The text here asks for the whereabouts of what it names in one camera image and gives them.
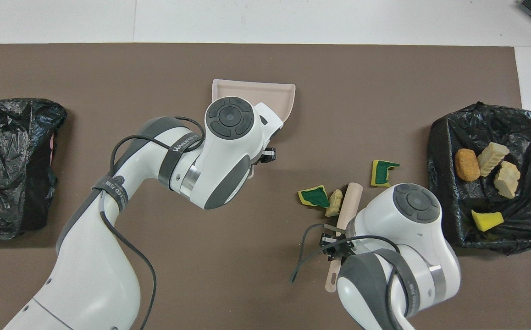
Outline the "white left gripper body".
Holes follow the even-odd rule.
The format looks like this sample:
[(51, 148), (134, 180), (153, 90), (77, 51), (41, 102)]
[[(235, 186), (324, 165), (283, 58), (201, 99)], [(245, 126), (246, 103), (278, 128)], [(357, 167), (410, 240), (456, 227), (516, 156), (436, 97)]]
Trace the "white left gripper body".
[(249, 160), (257, 162), (262, 152), (272, 140), (272, 136), (282, 129), (283, 121), (263, 102), (252, 106), (253, 127), (249, 131)]

